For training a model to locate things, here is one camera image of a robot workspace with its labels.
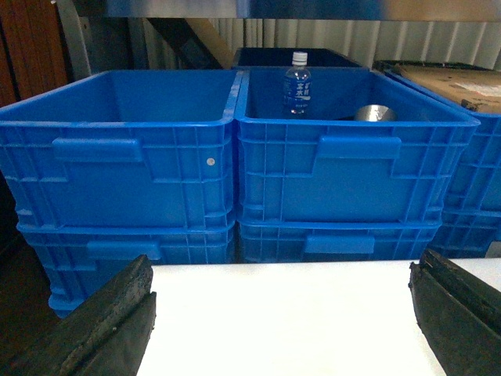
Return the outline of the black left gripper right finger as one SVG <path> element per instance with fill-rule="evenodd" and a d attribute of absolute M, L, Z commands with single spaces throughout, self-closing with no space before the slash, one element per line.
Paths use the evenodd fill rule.
<path fill-rule="evenodd" d="M 447 375 L 500 374 L 500 291 L 426 250 L 410 264 L 416 323 Z"/>

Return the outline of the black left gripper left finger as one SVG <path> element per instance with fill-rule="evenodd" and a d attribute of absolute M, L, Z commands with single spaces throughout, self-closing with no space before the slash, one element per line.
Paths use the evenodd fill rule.
<path fill-rule="evenodd" d="M 136 375 L 154 329 L 157 295 L 140 255 L 52 330 L 1 366 L 3 375 Z"/>

